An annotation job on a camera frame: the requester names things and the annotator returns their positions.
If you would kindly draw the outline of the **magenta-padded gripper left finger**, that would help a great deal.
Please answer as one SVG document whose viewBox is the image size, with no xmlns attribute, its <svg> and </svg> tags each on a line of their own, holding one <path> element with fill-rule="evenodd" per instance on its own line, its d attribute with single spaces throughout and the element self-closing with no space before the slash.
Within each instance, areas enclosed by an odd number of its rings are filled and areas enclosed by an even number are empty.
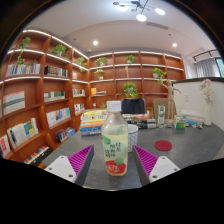
<svg viewBox="0 0 224 224">
<path fill-rule="evenodd" d="M 79 186 L 83 186 L 93 156 L 94 146 L 90 145 L 70 156 L 59 156 L 45 170 Z"/>
</svg>

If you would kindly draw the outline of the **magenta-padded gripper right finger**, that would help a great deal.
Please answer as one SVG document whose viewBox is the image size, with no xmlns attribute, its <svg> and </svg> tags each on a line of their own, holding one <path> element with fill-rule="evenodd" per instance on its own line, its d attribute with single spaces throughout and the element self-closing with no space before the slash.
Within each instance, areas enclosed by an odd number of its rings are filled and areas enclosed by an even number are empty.
<svg viewBox="0 0 224 224">
<path fill-rule="evenodd" d="M 139 146 L 133 146 L 132 154 L 143 186 L 180 170 L 168 157 L 157 157 Z"/>
</svg>

